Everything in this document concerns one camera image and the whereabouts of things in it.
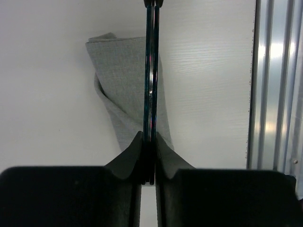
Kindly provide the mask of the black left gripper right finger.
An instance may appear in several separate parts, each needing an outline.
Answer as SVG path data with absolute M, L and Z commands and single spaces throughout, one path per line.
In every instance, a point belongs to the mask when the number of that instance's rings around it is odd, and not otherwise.
M 180 227 L 184 223 L 182 171 L 194 167 L 173 151 L 156 134 L 155 183 L 157 220 L 160 227 Z

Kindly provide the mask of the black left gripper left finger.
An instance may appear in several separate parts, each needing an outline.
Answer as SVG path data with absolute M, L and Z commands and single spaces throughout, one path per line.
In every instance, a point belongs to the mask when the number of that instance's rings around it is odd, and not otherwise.
M 103 221 L 106 227 L 138 227 L 141 208 L 142 132 L 104 166 Z

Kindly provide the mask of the grey cloth napkin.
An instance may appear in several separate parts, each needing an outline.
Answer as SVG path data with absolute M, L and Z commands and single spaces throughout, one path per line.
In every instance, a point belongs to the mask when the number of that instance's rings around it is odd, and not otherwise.
M 95 90 L 124 151 L 143 130 L 145 37 L 118 38 L 107 33 L 85 45 L 95 69 Z

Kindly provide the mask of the fork with green handle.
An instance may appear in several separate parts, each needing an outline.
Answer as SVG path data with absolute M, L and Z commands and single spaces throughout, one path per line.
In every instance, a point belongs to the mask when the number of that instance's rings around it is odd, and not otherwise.
M 155 182 L 155 140 L 157 123 L 159 19 L 161 0 L 145 0 L 146 40 L 143 112 L 143 183 Z

